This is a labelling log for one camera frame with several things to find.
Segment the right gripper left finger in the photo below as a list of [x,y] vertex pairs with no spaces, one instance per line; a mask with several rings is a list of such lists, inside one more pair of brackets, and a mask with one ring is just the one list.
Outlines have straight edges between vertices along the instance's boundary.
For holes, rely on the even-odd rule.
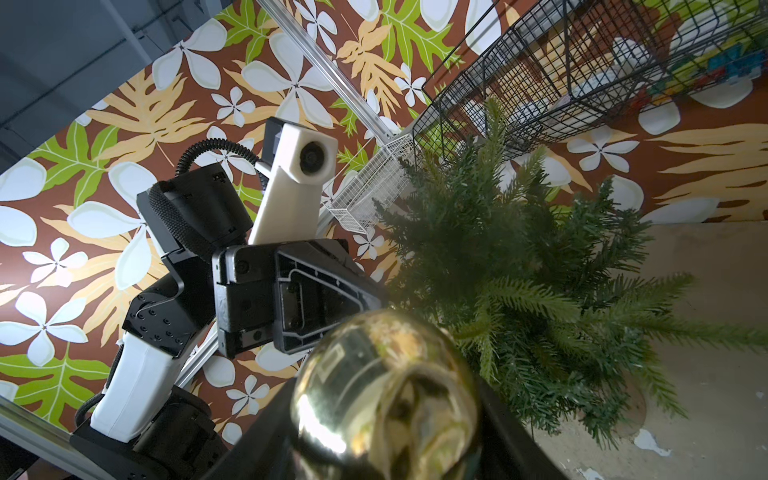
[[287,381],[265,412],[235,446],[203,476],[204,479],[295,479],[292,453],[294,427],[290,418],[296,379]]

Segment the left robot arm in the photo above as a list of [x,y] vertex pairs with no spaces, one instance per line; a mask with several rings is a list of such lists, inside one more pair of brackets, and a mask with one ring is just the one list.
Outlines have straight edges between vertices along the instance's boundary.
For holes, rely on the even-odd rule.
[[257,163],[220,138],[190,146],[173,178],[138,194],[167,272],[132,300],[105,387],[76,413],[77,451],[115,479],[201,479],[227,450],[208,405],[177,379],[210,325],[229,358],[265,344],[293,354],[385,305],[345,242],[316,237],[337,148],[327,135],[284,125],[267,147],[273,163],[255,216],[222,166],[196,165],[214,150]]

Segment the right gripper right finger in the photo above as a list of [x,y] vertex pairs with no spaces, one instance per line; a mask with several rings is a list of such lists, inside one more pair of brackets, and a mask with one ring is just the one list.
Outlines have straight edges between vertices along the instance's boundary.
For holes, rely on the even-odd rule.
[[482,377],[477,378],[477,391],[482,449],[478,479],[567,478]]

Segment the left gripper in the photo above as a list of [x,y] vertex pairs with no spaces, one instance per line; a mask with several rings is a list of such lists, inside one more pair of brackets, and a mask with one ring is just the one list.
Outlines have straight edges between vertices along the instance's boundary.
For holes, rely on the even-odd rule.
[[299,353],[349,318],[386,307],[386,288],[365,274],[348,247],[343,239],[315,239],[217,251],[212,272],[219,352],[234,358],[274,338],[279,351]]

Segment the small gold ornament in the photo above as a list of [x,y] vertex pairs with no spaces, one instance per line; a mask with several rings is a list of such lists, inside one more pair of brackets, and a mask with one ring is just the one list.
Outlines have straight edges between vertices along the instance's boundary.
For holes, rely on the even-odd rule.
[[292,393],[298,479],[473,479],[477,382],[453,341],[403,312],[361,313],[326,335]]

